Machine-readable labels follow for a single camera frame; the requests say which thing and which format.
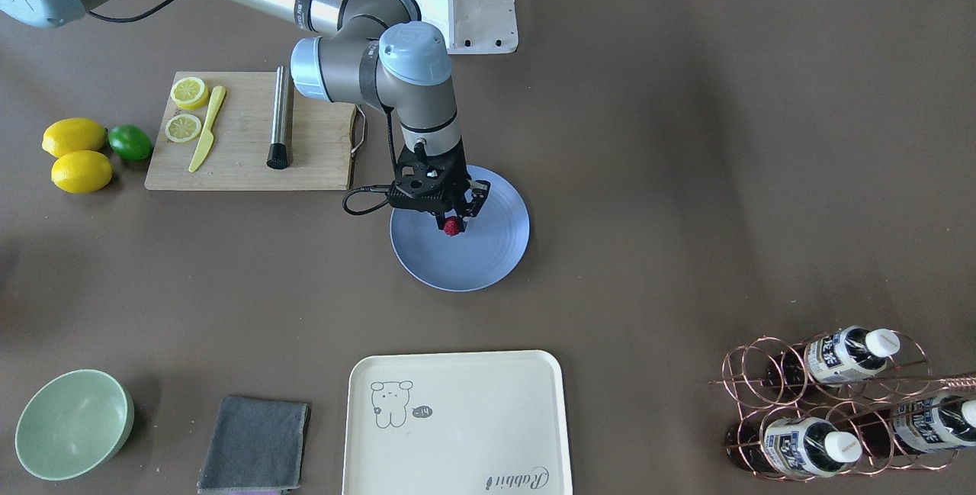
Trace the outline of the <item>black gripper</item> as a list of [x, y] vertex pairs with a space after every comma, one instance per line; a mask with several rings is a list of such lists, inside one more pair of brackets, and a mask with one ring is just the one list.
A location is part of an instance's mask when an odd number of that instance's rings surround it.
[[466, 230], [467, 218], [480, 213], [491, 189], [488, 180], [470, 180], [463, 146], [454, 146], [444, 154], [426, 159], [426, 180], [433, 184], [426, 193], [432, 214], [439, 216], [439, 230], [446, 231], [453, 211], [460, 230]]

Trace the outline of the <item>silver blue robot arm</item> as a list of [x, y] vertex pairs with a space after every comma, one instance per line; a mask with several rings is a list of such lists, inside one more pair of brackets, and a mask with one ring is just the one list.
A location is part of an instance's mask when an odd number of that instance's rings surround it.
[[[11, 18], [59, 28], [110, 0], [2, 0]], [[307, 98], [373, 107], [397, 117], [404, 141], [394, 180], [395, 209], [431, 214], [454, 235], [477, 217], [490, 183], [467, 170], [452, 64], [440, 30], [415, 0], [230, 0], [308, 32], [291, 54], [291, 76]]]

